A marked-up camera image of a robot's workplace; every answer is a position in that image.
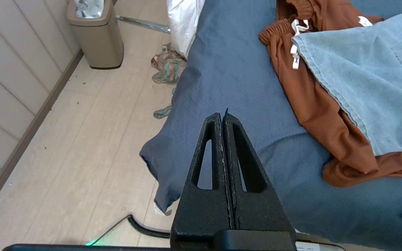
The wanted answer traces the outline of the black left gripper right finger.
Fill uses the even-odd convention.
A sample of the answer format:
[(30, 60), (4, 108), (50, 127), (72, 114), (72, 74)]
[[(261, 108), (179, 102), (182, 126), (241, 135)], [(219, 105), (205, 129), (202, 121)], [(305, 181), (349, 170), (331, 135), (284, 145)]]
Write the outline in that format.
[(295, 251), (296, 235), (243, 125), (225, 113), (222, 135), (227, 169), (230, 227), (228, 251)]

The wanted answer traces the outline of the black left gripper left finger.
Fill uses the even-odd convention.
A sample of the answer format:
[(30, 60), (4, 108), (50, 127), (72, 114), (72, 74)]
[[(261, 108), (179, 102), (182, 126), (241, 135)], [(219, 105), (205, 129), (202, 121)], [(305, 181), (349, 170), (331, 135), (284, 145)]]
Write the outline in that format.
[[(211, 141), (211, 190), (198, 187), (208, 141)], [(230, 207), (230, 181), (224, 153), (222, 119), (220, 113), (213, 113), (204, 120), (195, 147), (171, 228), (171, 248), (214, 250), (214, 236), (233, 227)]]

